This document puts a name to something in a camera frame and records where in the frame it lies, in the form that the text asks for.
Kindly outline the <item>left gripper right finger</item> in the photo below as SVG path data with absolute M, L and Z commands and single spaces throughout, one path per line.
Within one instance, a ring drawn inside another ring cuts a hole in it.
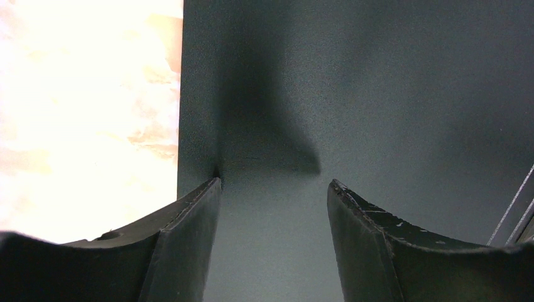
M 532 301 L 533 243 L 442 236 L 365 201 L 338 180 L 327 212 L 345 301 Z

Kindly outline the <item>teal folder black inside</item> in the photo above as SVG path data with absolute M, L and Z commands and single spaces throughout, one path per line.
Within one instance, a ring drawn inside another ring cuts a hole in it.
M 532 1 L 186 1 L 178 187 L 222 181 L 205 301 L 345 301 L 338 180 L 515 245 L 533 214 Z

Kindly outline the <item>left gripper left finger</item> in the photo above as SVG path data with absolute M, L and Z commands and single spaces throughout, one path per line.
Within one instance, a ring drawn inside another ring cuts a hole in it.
M 1 233 L 2 301 L 201 301 L 220 179 L 95 240 Z

